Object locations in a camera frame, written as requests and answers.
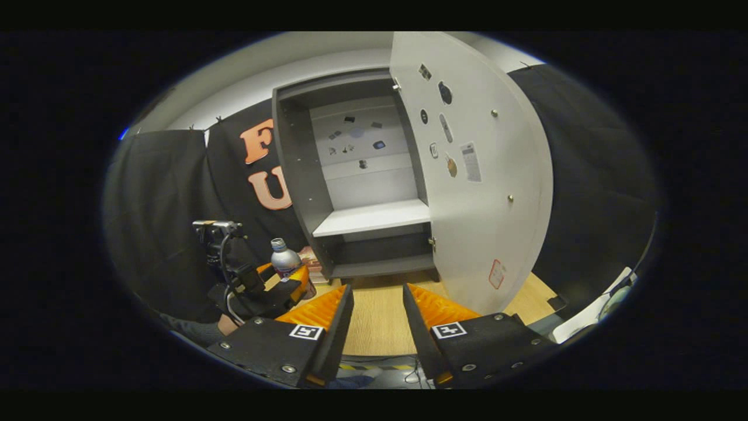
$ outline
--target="black curtain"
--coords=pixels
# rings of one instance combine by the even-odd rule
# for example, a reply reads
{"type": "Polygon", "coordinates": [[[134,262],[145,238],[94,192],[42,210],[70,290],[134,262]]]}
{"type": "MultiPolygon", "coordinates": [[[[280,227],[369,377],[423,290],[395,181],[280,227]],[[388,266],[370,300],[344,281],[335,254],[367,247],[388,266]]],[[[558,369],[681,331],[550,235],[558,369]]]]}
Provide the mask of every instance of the black curtain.
{"type": "Polygon", "coordinates": [[[225,218],[205,152],[201,130],[126,137],[102,203],[109,255],[125,286],[159,312],[202,322],[220,315],[207,298],[217,279],[191,224],[225,218]]]}
{"type": "Polygon", "coordinates": [[[551,221],[533,272],[567,305],[588,306],[642,257],[665,202],[643,140],[613,107],[543,64],[509,73],[535,107],[551,149],[551,221]]]}
{"type": "MultiPolygon", "coordinates": [[[[251,175],[262,176],[264,173],[270,196],[275,199],[284,196],[280,178],[273,174],[273,169],[281,165],[278,142],[274,139],[273,130],[267,128],[268,124],[263,124],[271,118],[271,99],[222,118],[209,128],[207,147],[210,173],[221,204],[229,219],[244,224],[245,234],[249,237],[249,249],[238,246],[236,256],[257,264],[270,262],[273,253],[270,240],[273,238],[282,237],[286,245],[296,252],[308,245],[293,206],[282,209],[266,207],[248,180],[251,175]],[[246,163],[248,153],[242,138],[242,134],[248,130],[254,130],[254,136],[262,132],[269,140],[269,143],[260,146],[267,150],[267,154],[249,164],[246,163]]],[[[265,188],[264,183],[259,182],[259,188],[265,188]]]]}

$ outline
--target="cabinet door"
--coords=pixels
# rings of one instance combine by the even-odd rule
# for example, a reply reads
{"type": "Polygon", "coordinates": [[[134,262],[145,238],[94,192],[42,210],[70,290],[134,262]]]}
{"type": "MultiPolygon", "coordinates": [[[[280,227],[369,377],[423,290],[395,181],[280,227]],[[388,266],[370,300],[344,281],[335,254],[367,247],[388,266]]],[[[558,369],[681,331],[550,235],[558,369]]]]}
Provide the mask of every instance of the cabinet door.
{"type": "Polygon", "coordinates": [[[476,312],[502,311],[551,217],[541,122],[495,63],[441,32],[396,32],[390,72],[413,127],[444,287],[476,312]]]}

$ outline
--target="wooden floor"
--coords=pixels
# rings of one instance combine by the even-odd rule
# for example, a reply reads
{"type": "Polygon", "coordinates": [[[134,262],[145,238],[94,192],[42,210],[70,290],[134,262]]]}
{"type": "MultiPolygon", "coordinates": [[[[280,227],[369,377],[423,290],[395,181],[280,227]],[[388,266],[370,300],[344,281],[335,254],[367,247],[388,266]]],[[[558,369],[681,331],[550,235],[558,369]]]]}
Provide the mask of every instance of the wooden floor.
{"type": "MultiPolygon", "coordinates": [[[[270,279],[267,288],[277,281],[276,276],[270,279]]],[[[353,279],[355,304],[343,354],[377,357],[416,354],[402,305],[402,286],[407,282],[449,298],[442,283],[432,281],[426,272],[353,279]]],[[[334,279],[330,285],[316,285],[317,295],[312,300],[339,287],[339,279],[334,279]]],[[[519,314],[525,324],[531,324],[554,312],[548,299],[555,296],[537,276],[530,274],[504,312],[519,314]]]]}

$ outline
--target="aluminum bottle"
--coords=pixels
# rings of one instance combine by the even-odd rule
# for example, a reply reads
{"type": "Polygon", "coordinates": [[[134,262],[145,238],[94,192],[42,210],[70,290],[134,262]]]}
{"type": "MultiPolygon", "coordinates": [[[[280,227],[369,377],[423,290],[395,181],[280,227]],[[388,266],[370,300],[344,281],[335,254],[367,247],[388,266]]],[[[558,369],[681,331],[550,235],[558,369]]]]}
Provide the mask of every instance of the aluminum bottle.
{"type": "MultiPolygon", "coordinates": [[[[270,241],[270,246],[273,248],[273,254],[270,257],[270,262],[275,269],[275,272],[280,276],[281,282],[285,282],[288,276],[296,272],[303,263],[301,263],[301,257],[298,253],[286,247],[286,242],[283,238],[274,238],[270,241]]],[[[314,284],[307,282],[307,291],[304,295],[304,300],[309,300],[317,294],[317,290],[314,284]]]]}

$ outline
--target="orange letter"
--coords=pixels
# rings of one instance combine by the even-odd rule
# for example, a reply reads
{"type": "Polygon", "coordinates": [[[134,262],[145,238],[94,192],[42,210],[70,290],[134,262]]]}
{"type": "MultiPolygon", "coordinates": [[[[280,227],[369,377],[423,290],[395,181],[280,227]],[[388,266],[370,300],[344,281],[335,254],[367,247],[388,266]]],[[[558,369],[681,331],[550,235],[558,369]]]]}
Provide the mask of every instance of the orange letter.
{"type": "Polygon", "coordinates": [[[257,200],[263,204],[264,207],[271,211],[279,211],[291,206],[291,196],[288,194],[288,187],[286,187],[286,180],[283,178],[283,171],[281,166],[277,166],[271,170],[278,181],[280,182],[280,188],[283,189],[283,197],[276,199],[270,195],[270,189],[268,188],[268,173],[267,172],[256,172],[249,176],[249,182],[254,187],[254,194],[257,195],[257,200]]]}
{"type": "Polygon", "coordinates": [[[263,147],[263,144],[270,145],[270,142],[272,142],[272,128],[273,119],[270,118],[239,135],[244,140],[244,145],[247,148],[247,159],[244,160],[245,164],[249,165],[268,154],[268,150],[263,147]]]}

